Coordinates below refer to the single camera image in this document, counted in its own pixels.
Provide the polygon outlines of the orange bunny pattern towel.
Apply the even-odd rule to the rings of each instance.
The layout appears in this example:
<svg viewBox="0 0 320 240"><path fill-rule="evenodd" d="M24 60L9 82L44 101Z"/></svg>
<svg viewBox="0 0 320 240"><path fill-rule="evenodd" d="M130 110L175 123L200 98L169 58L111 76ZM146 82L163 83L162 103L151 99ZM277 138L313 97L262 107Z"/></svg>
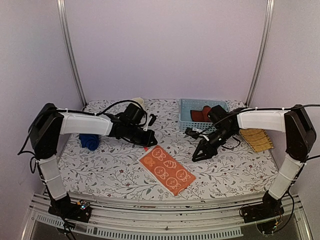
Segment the orange bunny pattern towel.
<svg viewBox="0 0 320 240"><path fill-rule="evenodd" d="M176 197L189 187L196 177L161 146L148 149L138 162L171 195Z"/></svg>

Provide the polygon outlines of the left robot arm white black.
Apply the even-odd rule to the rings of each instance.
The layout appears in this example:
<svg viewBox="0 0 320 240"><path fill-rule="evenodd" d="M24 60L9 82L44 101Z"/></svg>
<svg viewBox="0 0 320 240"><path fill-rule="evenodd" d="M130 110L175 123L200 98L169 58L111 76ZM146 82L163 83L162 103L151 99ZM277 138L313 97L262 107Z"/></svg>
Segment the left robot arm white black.
<svg viewBox="0 0 320 240"><path fill-rule="evenodd" d="M126 109L115 115L107 110L90 113L57 108L47 103L29 127L29 140L42 181L56 201L55 209L63 217L70 217L75 210L74 205L66 200L68 193L58 168L57 147L61 135L89 134L122 139L142 147L157 145L155 132L149 129L157 117L148 115L137 101L127 100L127 103Z"/></svg>

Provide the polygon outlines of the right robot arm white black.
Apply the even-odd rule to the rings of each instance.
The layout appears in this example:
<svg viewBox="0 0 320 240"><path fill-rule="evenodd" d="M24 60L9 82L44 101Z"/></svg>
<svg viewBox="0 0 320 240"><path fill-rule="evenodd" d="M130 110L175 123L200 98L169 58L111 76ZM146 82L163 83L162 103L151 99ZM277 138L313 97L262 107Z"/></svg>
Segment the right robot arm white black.
<svg viewBox="0 0 320 240"><path fill-rule="evenodd" d="M285 108L245 108L239 107L227 112L220 105L212 107L207 117L215 129L195 133L192 137L200 139L192 161L211 159L228 139L241 130L265 130L272 136L283 136L284 159L278 174L264 197L269 198L259 206L262 218L269 218L278 210L278 203L298 179L298 175L310 160L310 152L317 139L317 133L306 111L307 105L296 104Z"/></svg>

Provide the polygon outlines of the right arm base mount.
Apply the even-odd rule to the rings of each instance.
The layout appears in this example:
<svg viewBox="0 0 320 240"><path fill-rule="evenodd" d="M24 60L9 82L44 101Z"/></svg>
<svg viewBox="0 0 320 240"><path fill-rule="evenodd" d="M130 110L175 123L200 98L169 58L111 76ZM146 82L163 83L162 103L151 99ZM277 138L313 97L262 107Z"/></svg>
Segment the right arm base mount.
<svg viewBox="0 0 320 240"><path fill-rule="evenodd" d="M281 200L263 199L262 203L254 205L244 205L239 210L239 215L245 223L251 223L269 218L281 216L284 214L284 208Z"/></svg>

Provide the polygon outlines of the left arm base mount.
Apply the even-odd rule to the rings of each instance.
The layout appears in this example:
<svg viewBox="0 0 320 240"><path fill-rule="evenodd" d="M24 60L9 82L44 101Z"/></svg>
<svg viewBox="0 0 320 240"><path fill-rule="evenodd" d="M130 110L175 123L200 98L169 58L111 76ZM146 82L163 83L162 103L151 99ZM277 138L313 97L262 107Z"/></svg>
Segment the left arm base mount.
<svg viewBox="0 0 320 240"><path fill-rule="evenodd" d="M92 208L90 202L81 199L73 203L67 195L60 200L52 200L48 213L58 216L61 219L88 223L91 217Z"/></svg>

